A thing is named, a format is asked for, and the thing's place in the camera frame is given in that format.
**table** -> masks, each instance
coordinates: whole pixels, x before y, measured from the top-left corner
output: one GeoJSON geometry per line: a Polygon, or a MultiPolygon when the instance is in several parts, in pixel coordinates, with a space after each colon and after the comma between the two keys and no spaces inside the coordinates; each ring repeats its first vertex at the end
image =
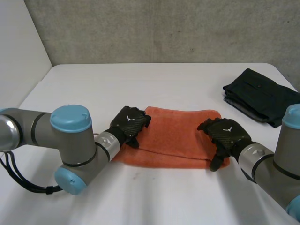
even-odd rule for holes
{"type": "MultiPolygon", "coordinates": [[[[223,101],[222,87],[246,68],[293,88],[275,67],[265,63],[59,65],[20,108],[52,112],[66,104],[84,105],[91,113],[94,132],[108,128],[124,105],[214,109],[274,150],[279,127],[259,124],[223,101]]],[[[20,171],[31,182],[55,184],[53,173],[61,164],[57,150],[23,146],[14,152],[20,171]]],[[[110,163],[79,196],[30,193],[3,168],[0,177],[1,225],[298,224],[244,177],[235,160],[217,172],[110,163]]]]}

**wire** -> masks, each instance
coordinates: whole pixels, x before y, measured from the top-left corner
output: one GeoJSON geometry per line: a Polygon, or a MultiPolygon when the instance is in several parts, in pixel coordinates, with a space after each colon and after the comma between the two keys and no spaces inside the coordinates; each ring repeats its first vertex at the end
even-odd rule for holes
{"type": "Polygon", "coordinates": [[[1,165],[4,167],[4,169],[6,169],[6,171],[8,172],[8,174],[23,188],[25,188],[28,191],[31,191],[33,193],[41,193],[41,194],[46,194],[46,195],[50,195],[53,194],[54,192],[58,192],[61,191],[61,187],[60,186],[48,186],[48,187],[41,187],[38,185],[35,185],[33,183],[31,183],[30,181],[28,181],[25,177],[23,177],[23,175],[20,173],[19,169],[17,168],[17,165],[15,163],[15,155],[13,154],[13,152],[9,151],[9,152],[4,152],[5,155],[5,161],[6,164],[2,161],[2,159],[0,158],[0,163],[1,165]],[[13,168],[15,170],[15,172],[13,171],[13,169],[11,168],[11,165],[9,163],[9,156],[10,156],[10,161],[13,165],[13,168]]]}

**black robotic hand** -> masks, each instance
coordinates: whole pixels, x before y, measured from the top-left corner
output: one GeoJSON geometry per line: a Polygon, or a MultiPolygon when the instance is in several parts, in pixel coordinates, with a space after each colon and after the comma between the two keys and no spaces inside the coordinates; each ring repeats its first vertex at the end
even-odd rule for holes
{"type": "Polygon", "coordinates": [[[120,144],[126,143],[132,148],[138,148],[136,136],[144,126],[149,126],[150,121],[151,117],[145,111],[125,106],[112,120],[107,131],[119,137],[120,144]]]}
{"type": "Polygon", "coordinates": [[[200,124],[197,130],[203,130],[217,146],[217,152],[210,164],[211,171],[218,170],[224,158],[229,156],[236,158],[234,149],[241,141],[246,141],[247,144],[251,143],[250,135],[234,120],[220,118],[214,120],[208,119],[200,124]]]}

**blue cap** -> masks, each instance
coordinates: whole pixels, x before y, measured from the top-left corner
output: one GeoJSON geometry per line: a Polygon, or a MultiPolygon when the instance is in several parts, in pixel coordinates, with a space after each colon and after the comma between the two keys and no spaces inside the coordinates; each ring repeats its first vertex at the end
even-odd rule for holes
{"type": "Polygon", "coordinates": [[[291,202],[287,205],[285,211],[291,217],[300,222],[300,195],[291,200],[291,202]]]}
{"type": "Polygon", "coordinates": [[[300,129],[300,104],[290,105],[282,121],[287,127],[300,129]]]}
{"type": "Polygon", "coordinates": [[[0,112],[7,110],[7,109],[14,109],[14,108],[4,108],[4,109],[0,109],[0,112]]]}
{"type": "Polygon", "coordinates": [[[65,133],[79,133],[92,125],[90,112],[82,105],[65,105],[51,114],[51,125],[65,133]]]}
{"type": "Polygon", "coordinates": [[[87,187],[85,182],[80,177],[63,167],[58,168],[54,177],[56,183],[63,190],[72,195],[80,194],[87,187]]]}

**towel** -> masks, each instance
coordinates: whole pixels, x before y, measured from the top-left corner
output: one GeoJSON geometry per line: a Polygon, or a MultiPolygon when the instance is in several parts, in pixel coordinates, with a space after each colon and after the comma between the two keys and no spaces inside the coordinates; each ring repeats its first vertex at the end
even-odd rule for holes
{"type": "MultiPolygon", "coordinates": [[[[203,131],[200,123],[208,118],[221,118],[214,110],[177,111],[147,107],[151,123],[137,136],[138,149],[123,145],[113,161],[152,168],[209,168],[216,146],[203,131]]],[[[226,158],[223,167],[229,165],[226,158]]]]}

